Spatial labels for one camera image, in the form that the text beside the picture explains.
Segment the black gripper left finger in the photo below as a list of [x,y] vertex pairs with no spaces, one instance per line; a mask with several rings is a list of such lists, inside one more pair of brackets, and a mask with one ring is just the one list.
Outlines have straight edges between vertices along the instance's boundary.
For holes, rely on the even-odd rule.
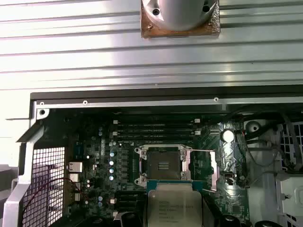
[[146,212],[128,212],[123,214],[124,227],[145,227]]

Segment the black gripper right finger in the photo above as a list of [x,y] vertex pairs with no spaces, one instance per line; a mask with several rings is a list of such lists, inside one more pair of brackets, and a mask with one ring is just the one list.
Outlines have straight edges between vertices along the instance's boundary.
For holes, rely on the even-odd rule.
[[209,195],[203,195],[202,202],[203,227],[237,227],[238,219],[232,215],[222,214]]

